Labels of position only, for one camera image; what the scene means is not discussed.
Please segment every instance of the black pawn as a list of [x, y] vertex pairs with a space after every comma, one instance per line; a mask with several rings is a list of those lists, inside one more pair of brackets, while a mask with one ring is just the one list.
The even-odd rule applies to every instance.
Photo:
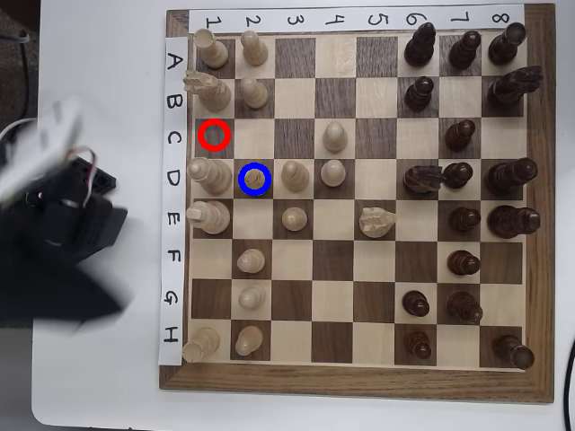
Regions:
[[433, 57], [435, 45], [435, 27], [431, 22], [425, 22], [413, 33], [413, 37], [405, 47], [405, 61], [411, 66], [425, 66]]
[[405, 92], [405, 104], [411, 110], [419, 112], [424, 110], [431, 101], [431, 93], [435, 84], [431, 78], [421, 76], [415, 80], [415, 84], [410, 85]]
[[446, 186], [451, 189], [461, 189], [473, 177], [473, 168], [469, 163], [451, 163], [443, 171]]
[[464, 35], [454, 43], [449, 51], [449, 63], [459, 70], [465, 70], [475, 60], [477, 49], [482, 43], [482, 37], [475, 30], [466, 31]]

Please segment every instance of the light square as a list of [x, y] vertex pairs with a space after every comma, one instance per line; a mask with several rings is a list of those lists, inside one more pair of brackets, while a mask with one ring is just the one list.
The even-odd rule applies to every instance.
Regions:
[[397, 78], [358, 78], [356, 118], [394, 119], [397, 117]]
[[276, 79], [276, 119], [312, 119], [314, 116], [314, 79]]
[[353, 199], [316, 199], [314, 201], [315, 240], [353, 240]]
[[353, 321], [353, 282], [312, 282], [312, 321]]

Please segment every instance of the white pawn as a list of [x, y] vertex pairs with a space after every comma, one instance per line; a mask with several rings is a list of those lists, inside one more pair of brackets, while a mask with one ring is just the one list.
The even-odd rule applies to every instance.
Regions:
[[345, 180], [345, 168], [339, 160], [330, 160], [322, 167], [321, 176], [326, 186], [337, 187]]
[[240, 39], [243, 45], [243, 57], [252, 66], [263, 65], [268, 59], [268, 47], [260, 40], [258, 33], [244, 31]]
[[284, 211], [281, 223], [292, 232], [301, 231], [307, 224], [307, 215], [301, 208], [291, 207]]
[[212, 69], [223, 66], [228, 58], [226, 46], [216, 40], [208, 29], [199, 29], [194, 33], [194, 44], [198, 47], [199, 57]]
[[255, 110], [268, 102], [268, 89], [254, 78], [244, 78], [240, 81], [240, 94], [245, 104]]
[[289, 160], [281, 170], [281, 180], [290, 191], [301, 191], [309, 182], [309, 172], [302, 163]]
[[257, 249], [244, 251], [242, 256], [237, 260], [237, 267], [240, 271], [248, 274], [256, 274], [260, 272], [265, 264], [265, 256]]
[[190, 162], [186, 172], [212, 195], [225, 192], [232, 184], [232, 170], [221, 160], [198, 157]]
[[205, 233], [222, 233], [230, 225], [230, 211], [221, 202], [194, 202], [186, 210], [190, 224]]
[[247, 328], [243, 328], [237, 336], [235, 351], [239, 356], [248, 356], [260, 348], [262, 342], [263, 334], [260, 328], [248, 326]]
[[343, 125], [338, 121], [333, 121], [327, 125], [323, 133], [323, 145], [329, 151], [338, 153], [348, 143], [348, 132], [345, 131]]

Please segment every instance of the red circle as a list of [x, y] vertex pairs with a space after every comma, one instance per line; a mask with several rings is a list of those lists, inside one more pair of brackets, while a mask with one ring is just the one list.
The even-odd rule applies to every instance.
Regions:
[[[206, 141], [206, 129], [210, 126], [219, 126], [222, 130], [224, 130], [224, 139], [218, 145], [211, 145]], [[223, 120], [208, 119], [204, 121], [198, 129], [198, 140], [202, 148], [210, 151], [211, 153], [215, 153], [216, 151], [222, 151], [229, 145], [230, 141], [232, 140], [232, 131]]]

